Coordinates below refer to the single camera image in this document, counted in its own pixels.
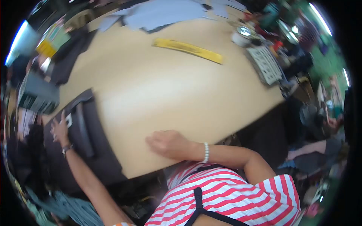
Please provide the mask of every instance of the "jar lid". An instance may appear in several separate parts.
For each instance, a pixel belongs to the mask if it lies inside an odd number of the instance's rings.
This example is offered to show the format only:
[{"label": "jar lid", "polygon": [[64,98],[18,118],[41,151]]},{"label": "jar lid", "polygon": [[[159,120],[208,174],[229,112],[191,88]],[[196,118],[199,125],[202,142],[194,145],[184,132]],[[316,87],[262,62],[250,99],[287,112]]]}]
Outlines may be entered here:
[{"label": "jar lid", "polygon": [[250,29],[247,28],[247,27],[245,27],[245,26],[238,27],[238,28],[236,29],[236,31],[237,31],[239,34],[243,35],[243,36],[250,36],[250,35],[251,35]]}]

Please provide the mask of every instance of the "woman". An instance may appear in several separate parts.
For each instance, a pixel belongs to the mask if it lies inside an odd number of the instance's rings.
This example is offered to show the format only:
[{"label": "woman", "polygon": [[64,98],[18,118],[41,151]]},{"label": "woman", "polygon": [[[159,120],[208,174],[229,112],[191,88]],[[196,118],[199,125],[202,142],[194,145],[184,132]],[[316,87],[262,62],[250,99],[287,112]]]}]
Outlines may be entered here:
[{"label": "woman", "polygon": [[[61,122],[65,122],[64,112]],[[66,123],[54,119],[51,132],[104,225],[132,224],[72,149]],[[169,191],[146,225],[292,225],[300,211],[292,178],[276,176],[252,150],[192,142],[173,130],[154,132],[146,142],[162,156],[194,161],[171,175]],[[232,170],[235,168],[244,169],[250,184]]]}]

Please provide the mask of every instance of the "chair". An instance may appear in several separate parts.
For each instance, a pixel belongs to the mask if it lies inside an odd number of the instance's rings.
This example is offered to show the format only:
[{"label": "chair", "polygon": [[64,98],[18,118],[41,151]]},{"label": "chair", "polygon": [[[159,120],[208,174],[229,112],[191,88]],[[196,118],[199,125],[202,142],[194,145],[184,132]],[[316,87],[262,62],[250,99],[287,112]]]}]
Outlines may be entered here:
[{"label": "chair", "polygon": [[70,18],[67,22],[65,22],[64,27],[69,28],[72,27],[74,29],[78,29],[83,27],[87,22],[95,19],[95,16],[90,9],[83,10],[80,13],[77,13],[75,16]]}]

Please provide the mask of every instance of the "wooden table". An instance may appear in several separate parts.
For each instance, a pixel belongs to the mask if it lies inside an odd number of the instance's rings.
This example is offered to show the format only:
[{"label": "wooden table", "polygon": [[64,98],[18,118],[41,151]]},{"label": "wooden table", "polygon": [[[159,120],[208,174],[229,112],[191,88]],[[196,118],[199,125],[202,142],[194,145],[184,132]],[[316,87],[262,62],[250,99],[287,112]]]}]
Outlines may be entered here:
[{"label": "wooden table", "polygon": [[[227,10],[231,20],[243,18],[241,11]],[[153,131],[176,129],[191,140],[213,144],[252,123],[283,97],[279,87],[260,82],[245,49],[231,42],[227,19],[210,17],[217,20],[178,22],[153,34],[119,23],[98,32],[60,87],[53,115],[92,88],[101,124],[128,178],[176,163],[149,150],[144,138]],[[89,29],[96,29],[102,18],[90,22]],[[155,38],[219,53],[224,63],[153,47]]]}]

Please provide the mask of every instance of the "pearl bracelet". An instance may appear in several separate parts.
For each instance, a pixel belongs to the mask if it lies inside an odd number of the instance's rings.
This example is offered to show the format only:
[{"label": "pearl bracelet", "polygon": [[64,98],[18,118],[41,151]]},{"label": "pearl bracelet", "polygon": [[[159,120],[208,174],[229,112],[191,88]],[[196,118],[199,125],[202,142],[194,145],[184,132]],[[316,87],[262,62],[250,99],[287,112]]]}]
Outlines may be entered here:
[{"label": "pearl bracelet", "polygon": [[204,158],[204,161],[202,161],[202,163],[206,163],[209,161],[209,144],[208,143],[204,143],[205,145],[205,158]]}]

